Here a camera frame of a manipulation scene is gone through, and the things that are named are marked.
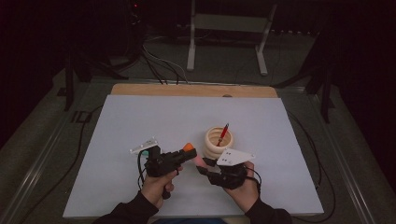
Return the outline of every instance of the red pen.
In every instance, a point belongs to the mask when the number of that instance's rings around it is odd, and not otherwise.
[[[228,130],[228,123],[225,125],[225,127],[223,128],[223,131],[221,132],[218,144],[216,145],[216,147],[220,146],[220,142],[222,141],[222,138],[225,136],[225,134],[227,133]]]

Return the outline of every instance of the sleeve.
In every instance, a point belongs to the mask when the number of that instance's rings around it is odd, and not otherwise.
[[[260,198],[245,213],[250,224],[291,224],[291,216],[284,209],[274,209]]]
[[[93,224],[143,224],[158,211],[139,191],[129,203],[119,203],[110,214],[99,217]]]

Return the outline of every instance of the metal stand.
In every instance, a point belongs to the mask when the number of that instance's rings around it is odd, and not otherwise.
[[[262,76],[267,76],[268,71],[262,51],[271,29],[275,11],[276,5],[273,5],[268,17],[266,18],[201,14],[195,12],[195,0],[191,0],[191,34],[187,70],[194,70],[196,47],[194,39],[195,29],[241,31],[262,33],[262,42],[260,45],[256,46],[255,50],[257,62],[260,68],[260,74]]]

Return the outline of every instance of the white board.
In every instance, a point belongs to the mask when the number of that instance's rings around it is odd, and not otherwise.
[[[202,155],[205,132],[226,123],[233,148],[256,155],[252,162],[262,177],[265,203],[294,215],[323,213],[281,99],[108,95],[64,217],[100,217],[131,201],[138,191],[138,170],[129,149],[151,136],[163,152],[191,142]],[[183,167],[156,217],[243,215],[192,161]]]

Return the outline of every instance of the person's right hand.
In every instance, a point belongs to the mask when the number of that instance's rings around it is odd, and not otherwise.
[[[248,168],[247,176],[254,177],[254,164],[250,161],[246,161],[245,166]],[[237,189],[224,190],[233,198],[244,213],[251,208],[260,196],[256,181],[251,179],[246,179],[244,184]]]

